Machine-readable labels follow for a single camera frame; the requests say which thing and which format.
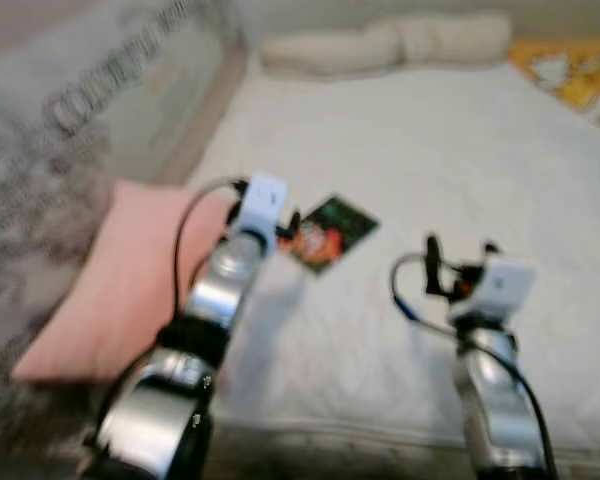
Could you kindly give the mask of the yellow cartoon egg blanket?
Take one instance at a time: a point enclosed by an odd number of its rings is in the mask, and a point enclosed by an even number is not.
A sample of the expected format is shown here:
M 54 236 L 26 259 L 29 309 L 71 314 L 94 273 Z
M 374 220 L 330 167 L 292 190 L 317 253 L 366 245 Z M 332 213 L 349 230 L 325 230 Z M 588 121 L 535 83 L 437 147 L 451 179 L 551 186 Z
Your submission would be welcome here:
M 600 37 L 520 38 L 509 60 L 529 82 L 600 128 Z

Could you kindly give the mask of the dark book with red cover art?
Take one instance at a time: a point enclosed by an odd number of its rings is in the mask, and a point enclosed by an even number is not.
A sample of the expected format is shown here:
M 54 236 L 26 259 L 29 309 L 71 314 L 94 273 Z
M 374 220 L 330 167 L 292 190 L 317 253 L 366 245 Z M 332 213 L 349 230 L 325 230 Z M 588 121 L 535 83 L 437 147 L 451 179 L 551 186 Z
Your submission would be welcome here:
M 356 244 L 378 229 L 379 221 L 340 195 L 329 195 L 301 216 L 294 234 L 278 238 L 278 251 L 309 273 L 326 273 Z

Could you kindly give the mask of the beige bolster pillow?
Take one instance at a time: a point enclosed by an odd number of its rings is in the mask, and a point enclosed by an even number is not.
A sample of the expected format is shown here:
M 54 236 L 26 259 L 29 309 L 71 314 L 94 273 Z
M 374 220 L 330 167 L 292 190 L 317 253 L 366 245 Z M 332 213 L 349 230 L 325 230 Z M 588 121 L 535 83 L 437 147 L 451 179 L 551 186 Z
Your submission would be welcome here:
M 507 60 L 512 36 L 512 20 L 502 12 L 425 12 L 274 36 L 258 56 L 272 76 L 340 79 L 414 67 L 492 67 Z

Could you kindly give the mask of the white quilted mattress pad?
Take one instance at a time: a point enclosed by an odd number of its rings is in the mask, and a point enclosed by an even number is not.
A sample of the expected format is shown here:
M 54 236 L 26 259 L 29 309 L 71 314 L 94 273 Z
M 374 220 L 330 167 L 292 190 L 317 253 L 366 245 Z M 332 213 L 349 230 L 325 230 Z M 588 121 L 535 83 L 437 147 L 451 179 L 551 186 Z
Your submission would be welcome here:
M 454 344 L 391 300 L 393 260 L 440 237 L 536 270 L 511 319 L 557 448 L 600 448 L 600 128 L 512 67 L 312 82 L 251 70 L 191 186 L 265 172 L 288 206 L 338 196 L 378 227 L 332 268 L 265 265 L 232 339 L 218 419 L 267 430 L 461 440 Z

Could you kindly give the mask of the pink pillow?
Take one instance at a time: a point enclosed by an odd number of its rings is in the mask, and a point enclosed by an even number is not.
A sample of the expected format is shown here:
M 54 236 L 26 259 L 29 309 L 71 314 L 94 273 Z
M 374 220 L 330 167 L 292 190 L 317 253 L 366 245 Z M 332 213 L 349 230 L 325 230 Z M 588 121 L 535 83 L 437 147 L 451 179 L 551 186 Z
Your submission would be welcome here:
M 171 320 L 175 232 L 194 189 L 118 180 L 73 288 L 11 376 L 29 383 L 109 383 Z

